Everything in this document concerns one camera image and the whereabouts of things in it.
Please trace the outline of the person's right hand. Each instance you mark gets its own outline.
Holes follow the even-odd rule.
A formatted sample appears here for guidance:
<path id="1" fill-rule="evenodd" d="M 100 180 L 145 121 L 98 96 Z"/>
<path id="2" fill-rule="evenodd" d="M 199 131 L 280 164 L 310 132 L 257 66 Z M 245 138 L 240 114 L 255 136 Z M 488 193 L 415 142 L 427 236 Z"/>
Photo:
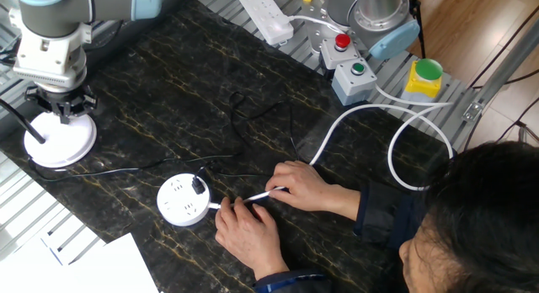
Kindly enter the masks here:
<path id="1" fill-rule="evenodd" d="M 314 167 L 300 161 L 280 162 L 265 186 L 269 196 L 304 211 L 326 211 L 357 220 L 360 191 L 328 184 Z"/>

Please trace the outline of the person's left hand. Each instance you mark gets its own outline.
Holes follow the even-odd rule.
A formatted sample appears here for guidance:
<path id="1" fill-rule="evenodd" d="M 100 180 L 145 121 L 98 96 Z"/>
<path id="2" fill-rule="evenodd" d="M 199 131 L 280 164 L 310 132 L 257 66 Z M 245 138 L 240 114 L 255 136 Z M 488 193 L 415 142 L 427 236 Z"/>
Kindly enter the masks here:
<path id="1" fill-rule="evenodd" d="M 289 271 L 281 253 L 277 225 L 263 206 L 245 205 L 241 198 L 234 203 L 224 198 L 215 223 L 216 241 L 249 267 L 256 280 Z"/>

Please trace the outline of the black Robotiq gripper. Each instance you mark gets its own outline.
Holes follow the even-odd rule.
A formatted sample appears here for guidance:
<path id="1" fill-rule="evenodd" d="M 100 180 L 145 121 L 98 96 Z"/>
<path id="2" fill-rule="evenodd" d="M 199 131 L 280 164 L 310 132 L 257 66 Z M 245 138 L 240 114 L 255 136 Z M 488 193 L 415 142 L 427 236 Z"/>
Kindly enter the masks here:
<path id="1" fill-rule="evenodd" d="M 94 94 L 85 93 L 79 87 L 65 93 L 53 93 L 42 87 L 28 87 L 24 98 L 40 106 L 45 112 L 60 117 L 63 125 L 70 124 L 71 116 L 87 115 L 98 107 L 98 98 Z"/>

